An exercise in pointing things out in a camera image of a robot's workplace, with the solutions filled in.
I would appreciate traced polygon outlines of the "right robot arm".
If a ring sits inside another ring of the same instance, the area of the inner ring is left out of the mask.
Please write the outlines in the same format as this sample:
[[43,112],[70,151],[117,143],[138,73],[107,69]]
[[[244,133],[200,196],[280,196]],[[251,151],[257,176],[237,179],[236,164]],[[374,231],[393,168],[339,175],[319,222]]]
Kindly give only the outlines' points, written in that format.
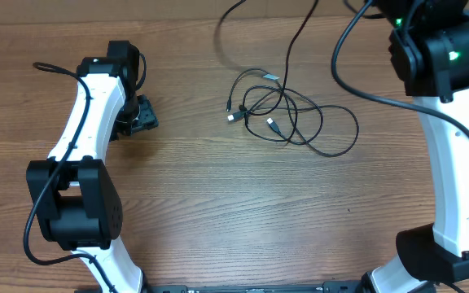
[[435,220],[400,232],[397,255],[370,273],[375,292],[469,279],[469,12],[464,1],[378,1],[392,65],[427,140]]

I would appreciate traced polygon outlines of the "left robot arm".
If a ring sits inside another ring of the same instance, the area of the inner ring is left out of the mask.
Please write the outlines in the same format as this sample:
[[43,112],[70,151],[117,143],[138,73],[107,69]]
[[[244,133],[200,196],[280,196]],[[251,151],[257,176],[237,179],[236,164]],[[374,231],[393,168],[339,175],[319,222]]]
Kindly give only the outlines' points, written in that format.
[[147,97],[137,93],[146,79],[145,56],[128,41],[111,41],[105,56],[85,57],[74,72],[33,66],[74,78],[77,97],[55,147],[26,170],[33,206],[25,255],[43,266],[80,259],[100,292],[151,291],[120,237],[121,198],[105,165],[110,142],[159,124]]

